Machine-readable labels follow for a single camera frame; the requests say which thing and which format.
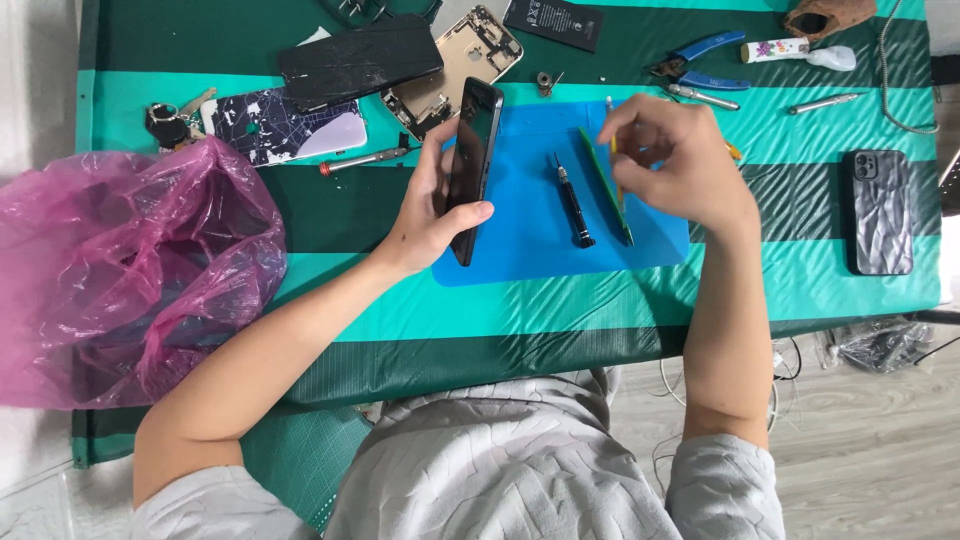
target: blue pliers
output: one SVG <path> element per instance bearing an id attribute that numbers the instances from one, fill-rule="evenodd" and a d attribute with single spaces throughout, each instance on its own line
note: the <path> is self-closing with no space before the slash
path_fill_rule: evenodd
<path id="1" fill-rule="evenodd" d="M 746 90 L 750 87 L 748 81 L 734 81 L 733 79 L 718 79 L 710 77 L 696 71 L 685 71 L 680 69 L 688 61 L 691 61 L 711 49 L 720 45 L 733 43 L 746 37 L 743 32 L 727 32 L 720 36 L 708 37 L 703 41 L 698 41 L 685 49 L 674 51 L 670 58 L 662 61 L 650 69 L 650 72 L 658 77 L 672 77 L 678 85 L 696 86 L 709 90 Z"/>

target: brown object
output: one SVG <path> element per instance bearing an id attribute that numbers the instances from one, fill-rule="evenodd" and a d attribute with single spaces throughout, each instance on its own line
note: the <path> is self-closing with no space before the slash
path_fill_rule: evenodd
<path id="1" fill-rule="evenodd" d="M 788 13 L 783 28 L 810 42 L 822 39 L 876 15 L 876 0 L 803 0 Z"/>

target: map-print phone back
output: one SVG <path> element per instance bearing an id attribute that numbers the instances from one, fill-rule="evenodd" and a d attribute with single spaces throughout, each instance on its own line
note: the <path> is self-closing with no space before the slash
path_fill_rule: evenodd
<path id="1" fill-rule="evenodd" d="M 254 167 L 367 143 L 367 127 L 355 100 L 304 114 L 283 86 L 210 100 L 200 114 L 208 134 L 235 148 Z"/>

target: phone battery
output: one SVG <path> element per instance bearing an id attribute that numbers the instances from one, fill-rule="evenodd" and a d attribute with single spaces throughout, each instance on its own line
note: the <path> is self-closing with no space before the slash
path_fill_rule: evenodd
<path id="1" fill-rule="evenodd" d="M 595 53 L 603 14 L 564 0 L 514 0 L 503 23 Z"/>

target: green pry tool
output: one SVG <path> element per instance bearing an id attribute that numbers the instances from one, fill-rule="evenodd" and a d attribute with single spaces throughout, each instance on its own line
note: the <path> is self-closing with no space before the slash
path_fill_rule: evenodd
<path id="1" fill-rule="evenodd" d="M 610 206 L 613 207 L 613 211 L 616 212 L 616 219 L 620 222 L 620 227 L 623 228 L 623 235 L 627 237 L 627 243 L 631 246 L 634 245 L 634 234 L 630 232 L 630 226 L 627 225 L 627 219 L 623 217 L 623 213 L 620 212 L 619 205 L 616 203 L 616 195 L 613 194 L 613 190 L 610 187 L 610 182 L 607 180 L 607 175 L 603 172 L 603 167 L 600 166 L 600 159 L 597 158 L 597 153 L 593 150 L 593 143 L 590 141 L 589 135 L 584 128 L 580 128 L 580 137 L 584 141 L 584 146 L 587 147 L 587 153 L 590 156 L 590 160 L 593 161 L 593 168 L 597 171 L 597 176 L 600 178 L 600 182 L 603 183 L 603 187 L 607 191 L 607 195 L 610 197 Z"/>

